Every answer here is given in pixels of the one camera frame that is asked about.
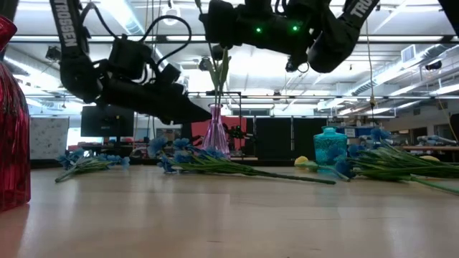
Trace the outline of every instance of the computer monitor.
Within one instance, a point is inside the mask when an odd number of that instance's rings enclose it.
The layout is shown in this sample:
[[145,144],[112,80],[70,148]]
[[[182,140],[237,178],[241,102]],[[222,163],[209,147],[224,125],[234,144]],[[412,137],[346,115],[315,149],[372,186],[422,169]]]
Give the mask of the computer monitor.
[[134,135],[134,111],[114,105],[85,106],[81,112],[82,137],[117,138]]

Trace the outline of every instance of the red glass vase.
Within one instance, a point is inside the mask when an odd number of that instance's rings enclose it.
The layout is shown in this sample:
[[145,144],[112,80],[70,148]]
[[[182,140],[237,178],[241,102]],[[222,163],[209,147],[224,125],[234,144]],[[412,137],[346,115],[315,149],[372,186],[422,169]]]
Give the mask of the red glass vase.
[[[0,50],[16,33],[0,16]],[[29,111],[21,88],[0,63],[0,211],[30,200]]]

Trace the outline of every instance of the ceiling duct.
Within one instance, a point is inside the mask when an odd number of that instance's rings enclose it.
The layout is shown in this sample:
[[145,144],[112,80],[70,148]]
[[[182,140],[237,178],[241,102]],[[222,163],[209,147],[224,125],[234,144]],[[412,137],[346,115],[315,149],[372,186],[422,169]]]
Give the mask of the ceiling duct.
[[[420,65],[427,65],[428,63],[435,61],[440,55],[446,53],[448,50],[455,48],[456,44],[436,44],[431,47],[425,45],[416,44],[402,50],[401,57],[395,61],[376,69],[373,71],[373,83],[371,78],[365,78],[360,80],[344,95],[357,96],[373,87],[389,82],[390,80],[403,75],[408,72],[412,67],[418,67]],[[341,100],[327,100],[318,105],[318,109],[332,108],[342,103]]]
[[19,50],[15,49],[14,46],[12,47],[10,45],[8,47],[5,54],[5,61],[30,75],[32,75],[34,72],[41,72],[53,77],[56,81],[60,81],[60,72],[58,69],[50,67],[49,64],[43,63],[38,59],[20,52]]

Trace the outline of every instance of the teal vase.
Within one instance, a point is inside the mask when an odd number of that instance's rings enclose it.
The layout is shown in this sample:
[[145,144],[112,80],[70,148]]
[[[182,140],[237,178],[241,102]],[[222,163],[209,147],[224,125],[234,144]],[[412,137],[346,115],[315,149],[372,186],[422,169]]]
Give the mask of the teal vase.
[[320,166],[334,166],[347,156],[347,136],[336,132],[336,126],[323,126],[323,133],[314,136],[316,162]]

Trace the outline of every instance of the desk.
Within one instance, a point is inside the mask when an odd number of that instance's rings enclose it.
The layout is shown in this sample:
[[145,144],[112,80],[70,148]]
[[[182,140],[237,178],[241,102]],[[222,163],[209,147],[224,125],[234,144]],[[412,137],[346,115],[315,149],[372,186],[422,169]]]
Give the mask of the desk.
[[85,151],[93,151],[98,155],[105,151],[109,155],[120,155],[121,157],[129,157],[132,152],[132,145],[121,145],[119,147],[112,145],[80,145],[79,148]]
[[456,146],[402,146],[406,151],[459,151]]
[[406,151],[451,151],[453,159],[452,162],[457,162],[459,147],[457,146],[403,146]]
[[0,214],[2,258],[458,256],[459,196],[416,183],[59,172],[32,171],[30,204]]

